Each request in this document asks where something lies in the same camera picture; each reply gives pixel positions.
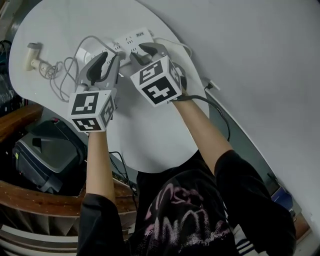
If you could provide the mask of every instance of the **white wall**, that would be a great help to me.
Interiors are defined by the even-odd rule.
[[[320,235],[317,0],[139,0],[194,50],[200,75]]]

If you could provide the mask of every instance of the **wire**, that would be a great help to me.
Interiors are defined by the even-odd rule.
[[[76,56],[77,56],[77,53],[78,53],[78,50],[80,49],[81,45],[83,44],[83,42],[89,38],[93,38],[95,40],[97,40],[100,44],[102,44],[106,49],[108,49],[110,52],[112,52],[113,54],[115,55],[118,55],[119,53],[114,51],[113,49],[111,49],[109,46],[107,46],[103,41],[101,41],[98,37],[94,36],[94,35],[88,35],[86,36],[84,39],[81,40],[81,42],[79,43],[79,45],[77,46],[76,50],[75,50],[75,53],[73,55],[73,57],[67,57],[66,59],[64,59],[64,61],[58,61],[55,65],[51,65],[45,72],[45,75],[42,74],[41,72],[41,66],[43,65],[43,61],[40,62],[40,65],[39,65],[39,73],[40,75],[49,80],[49,84],[50,84],[50,87],[52,89],[52,91],[54,92],[54,94],[58,97],[58,99],[62,102],[69,102],[68,99],[65,99],[64,96],[66,97],[69,97],[65,92],[62,91],[62,86],[65,82],[65,79],[67,76],[69,76],[73,82],[74,82],[74,92],[76,92],[77,90],[77,87],[79,85],[79,65],[78,65],[78,62],[77,62],[77,59],[76,59]],[[69,67],[67,68],[66,67],[66,61],[67,60],[71,60],[71,63],[69,65]],[[70,74],[70,70],[71,70],[71,67],[72,65],[75,63],[75,78]],[[62,78],[62,81],[60,83],[60,85],[58,86],[55,82],[55,78],[57,77],[57,73],[59,71],[59,67],[58,65],[59,64],[62,64],[62,67],[65,71],[65,74]],[[53,85],[52,85],[52,80],[53,80],[53,83],[55,85],[55,87],[58,89],[58,92],[59,94],[54,90],[53,88]]]
[[[153,37],[153,40],[157,40],[157,39],[165,40],[165,41],[168,41],[168,42],[170,42],[170,43],[176,44],[176,45],[178,45],[178,46],[183,46],[183,47],[187,48],[188,51],[189,51],[189,54],[188,54],[189,57],[190,57],[190,58],[192,57],[193,51],[191,50],[191,48],[190,48],[188,45],[186,45],[186,44],[184,44],[184,43],[182,43],[182,42],[171,41],[171,40],[166,39],[166,38],[163,38],[163,37]]]
[[[117,170],[117,172],[124,178],[124,180],[128,183],[129,185],[129,188],[131,189],[132,191],[132,200],[134,202],[134,206],[135,206],[135,209],[138,210],[138,206],[137,206],[137,202],[136,202],[136,198],[135,196],[137,196],[137,188],[136,188],[136,185],[131,183],[130,180],[129,180],[129,176],[128,176],[128,172],[127,172],[127,168],[126,168],[126,165],[125,165],[125,161],[124,159],[122,158],[122,155],[118,152],[118,151],[112,151],[112,152],[109,152],[109,154],[118,154],[120,156],[120,159],[121,159],[121,162],[122,162],[122,166],[123,166],[123,169],[124,169],[124,173],[119,171],[118,167],[116,166],[115,162],[112,160],[112,158],[110,157],[110,161],[112,163],[112,165],[114,166],[114,168]]]
[[[229,142],[230,136],[231,136],[229,122],[228,122],[227,118],[225,117],[225,115],[223,114],[223,112],[221,111],[220,107],[217,104],[215,104],[213,101],[208,100],[207,98],[199,96],[199,95],[184,95],[183,94],[180,97],[178,97],[177,99],[172,100],[172,102],[184,102],[184,101],[189,101],[189,100],[193,100],[193,99],[198,99],[198,100],[204,101],[204,102],[208,103],[209,105],[211,105],[212,107],[214,107],[219,112],[220,116],[224,120],[226,127],[228,129],[227,141]]]

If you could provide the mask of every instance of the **black t-shirt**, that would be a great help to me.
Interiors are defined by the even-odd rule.
[[[217,161],[215,177],[201,159],[162,173],[139,173],[135,231],[126,243],[116,206],[87,194],[77,255],[294,254],[291,215],[271,200],[248,162],[230,150]],[[240,233],[246,237],[238,238]]]

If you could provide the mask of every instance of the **electrical outlet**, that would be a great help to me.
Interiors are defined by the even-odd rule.
[[[141,56],[147,55],[146,52],[144,52],[140,47],[139,44],[142,43],[149,43],[153,42],[153,38],[149,32],[149,30],[146,27],[134,30],[120,38],[117,38],[113,42],[110,42],[107,44],[108,47],[113,49],[115,52],[125,52],[126,56],[125,59],[122,59],[120,62],[120,67],[130,63],[130,54],[136,53]],[[96,48],[94,52],[91,54],[86,53],[83,56],[84,63],[87,64],[89,61],[91,61],[95,56],[102,52],[108,52],[108,57],[105,60],[105,63],[102,66],[101,69],[101,75],[107,73],[108,67],[111,63],[112,58],[115,56],[115,54],[108,49],[106,49],[103,45],[99,44],[99,47]]]

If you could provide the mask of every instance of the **black cable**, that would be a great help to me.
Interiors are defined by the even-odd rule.
[[[189,100],[193,100],[193,99],[198,99],[198,100],[204,101],[204,102],[208,103],[209,105],[211,105],[212,107],[214,107],[219,112],[220,116],[224,120],[226,127],[228,129],[227,141],[229,142],[230,136],[231,136],[229,122],[228,122],[227,118],[225,117],[225,115],[222,113],[219,106],[217,104],[215,104],[213,101],[208,100],[207,98],[199,96],[199,95],[181,95],[177,99],[172,100],[172,102],[184,102],[184,101],[189,101]]]
[[[111,163],[112,165],[114,166],[114,168],[118,171],[118,173],[120,175],[122,175],[122,177],[124,178],[124,180],[128,183],[129,185],[129,188],[131,189],[132,191],[132,200],[134,202],[134,206],[135,206],[135,209],[138,210],[138,206],[137,206],[137,202],[136,202],[136,198],[135,196],[137,196],[137,189],[134,190],[134,187],[136,187],[135,184],[131,183],[130,180],[129,180],[129,176],[128,176],[128,172],[127,172],[127,168],[126,168],[126,165],[125,165],[125,161],[124,159],[122,158],[122,155],[118,152],[118,151],[112,151],[112,152],[109,152],[109,154],[118,154],[120,159],[121,159],[121,162],[122,162],[122,166],[123,166],[123,169],[124,169],[124,173],[119,171],[117,165],[115,164],[115,162],[112,160],[112,158],[110,157],[110,160],[111,160]]]

